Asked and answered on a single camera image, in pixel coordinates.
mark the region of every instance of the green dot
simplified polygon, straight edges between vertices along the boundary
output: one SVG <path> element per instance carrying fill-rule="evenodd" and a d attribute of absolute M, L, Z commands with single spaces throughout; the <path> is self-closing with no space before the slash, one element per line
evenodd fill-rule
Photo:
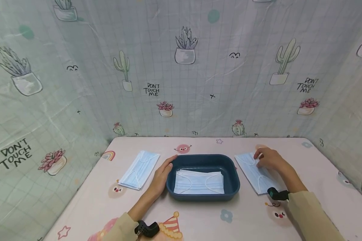
<path fill-rule="evenodd" d="M 216 23 L 220 18 L 220 12 L 216 9 L 212 9 L 207 14 L 207 20 L 209 23 Z"/>
<path fill-rule="evenodd" d="M 34 38 L 34 32 L 27 25 L 20 25 L 19 26 L 19 32 L 20 32 L 21 35 L 23 35 L 24 38 L 26 38 L 28 40 Z"/>

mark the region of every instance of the rainbow print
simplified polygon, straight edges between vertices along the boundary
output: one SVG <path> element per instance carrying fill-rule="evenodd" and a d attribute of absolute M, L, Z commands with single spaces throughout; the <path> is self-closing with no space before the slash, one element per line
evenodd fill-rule
<path fill-rule="evenodd" d="M 109 160 L 110 162 L 114 159 L 115 152 L 114 151 L 108 151 L 102 154 L 102 158 Z"/>

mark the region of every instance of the person's left hand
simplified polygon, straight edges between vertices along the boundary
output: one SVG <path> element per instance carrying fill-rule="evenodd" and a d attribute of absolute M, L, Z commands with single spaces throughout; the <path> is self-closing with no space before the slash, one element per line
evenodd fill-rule
<path fill-rule="evenodd" d="M 150 186 L 145 192 L 145 195 L 147 195 L 152 201 L 155 201 L 161 193 L 165 189 L 166 180 L 168 179 L 168 174 L 172 170 L 174 159 L 176 159 L 178 155 L 174 155 L 173 157 L 169 157 L 165 160 L 165 162 L 159 167 L 156 172 L 155 176 L 153 177 L 152 182 L 150 183 Z"/>

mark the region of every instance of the succulent illustration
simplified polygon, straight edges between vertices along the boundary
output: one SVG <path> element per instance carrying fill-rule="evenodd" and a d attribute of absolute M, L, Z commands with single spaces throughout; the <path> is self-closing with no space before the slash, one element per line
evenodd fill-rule
<path fill-rule="evenodd" d="M 130 61 L 129 58 L 125 58 L 125 53 L 121 50 L 119 51 L 119 62 L 116 58 L 113 58 L 114 66 L 118 71 L 123 72 L 125 76 L 125 81 L 128 81 L 127 72 L 130 70 Z"/>
<path fill-rule="evenodd" d="M 60 9 L 70 9 L 72 4 L 71 0 L 55 0 L 56 4 L 59 6 Z"/>
<path fill-rule="evenodd" d="M 124 136 L 124 135 L 126 135 L 125 129 L 123 129 L 122 125 L 121 125 L 119 122 L 117 122 L 117 123 L 114 124 L 114 129 L 113 129 L 113 131 L 114 131 L 115 133 L 117 133 L 118 136 Z"/>
<path fill-rule="evenodd" d="M 241 119 L 237 119 L 236 123 L 232 126 L 232 131 L 235 135 L 240 136 L 240 135 L 244 135 L 244 125 L 242 124 L 242 120 Z"/>
<path fill-rule="evenodd" d="M 176 43 L 180 49 L 194 49 L 197 45 L 198 38 L 192 39 L 192 30 L 182 27 L 181 35 L 177 38 Z"/>
<path fill-rule="evenodd" d="M 307 107 L 307 108 L 315 108 L 319 106 L 319 102 L 316 101 L 316 99 L 314 98 L 308 98 L 305 101 L 302 101 L 300 103 L 300 107 L 299 108 L 303 108 L 303 107 Z"/>
<path fill-rule="evenodd" d="M 278 71 L 278 74 L 283 74 L 286 70 L 287 64 L 294 61 L 296 59 L 296 57 L 299 54 L 300 51 L 300 46 L 297 46 L 295 51 L 294 47 L 295 47 L 295 43 L 296 43 L 296 39 L 293 38 L 290 43 L 288 44 L 286 51 L 284 51 L 284 55 L 282 55 L 283 53 L 283 46 L 280 46 L 280 48 L 278 49 L 277 52 L 277 57 L 276 57 L 276 61 L 278 63 L 280 63 L 280 68 Z"/>
<path fill-rule="evenodd" d="M 0 47 L 1 68 L 5 69 L 8 73 L 10 73 L 14 77 L 23 76 L 25 74 L 31 73 L 31 65 L 28 62 L 27 58 L 22 60 L 16 55 L 11 48 Z"/>
<path fill-rule="evenodd" d="M 166 101 L 163 101 L 163 102 L 160 102 L 159 104 L 157 104 L 158 106 L 158 109 L 159 110 L 173 110 L 174 109 L 174 106 L 173 104 L 169 104 L 168 102 Z"/>

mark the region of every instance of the table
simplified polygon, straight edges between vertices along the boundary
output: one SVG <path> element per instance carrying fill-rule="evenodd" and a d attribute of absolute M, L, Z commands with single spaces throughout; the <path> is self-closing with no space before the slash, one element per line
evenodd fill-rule
<path fill-rule="evenodd" d="M 189 148 L 180 150 L 182 145 Z M 257 195 L 234 158 L 264 145 L 277 150 L 295 168 L 346 240 L 362 240 L 362 195 L 309 140 L 184 137 L 115 138 L 43 240 L 93 241 L 110 230 L 153 179 L 154 171 L 140 191 L 118 185 L 140 150 L 160 153 L 155 170 L 175 154 L 227 155 L 240 178 L 237 195 L 223 203 L 182 203 L 165 192 L 144 218 L 147 224 L 156 221 L 161 227 L 153 240 L 301 240 L 283 203 Z"/>

